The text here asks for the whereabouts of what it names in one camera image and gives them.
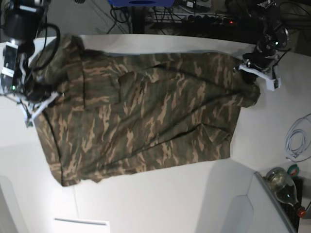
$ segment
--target bottle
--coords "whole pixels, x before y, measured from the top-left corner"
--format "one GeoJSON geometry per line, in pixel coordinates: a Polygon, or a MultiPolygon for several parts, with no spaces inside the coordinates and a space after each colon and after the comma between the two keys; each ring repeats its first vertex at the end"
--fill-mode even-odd
{"type": "Polygon", "coordinates": [[[265,180],[278,201],[291,205],[300,218],[306,215],[306,209],[297,200],[296,185],[283,168],[272,169],[265,180]]]}

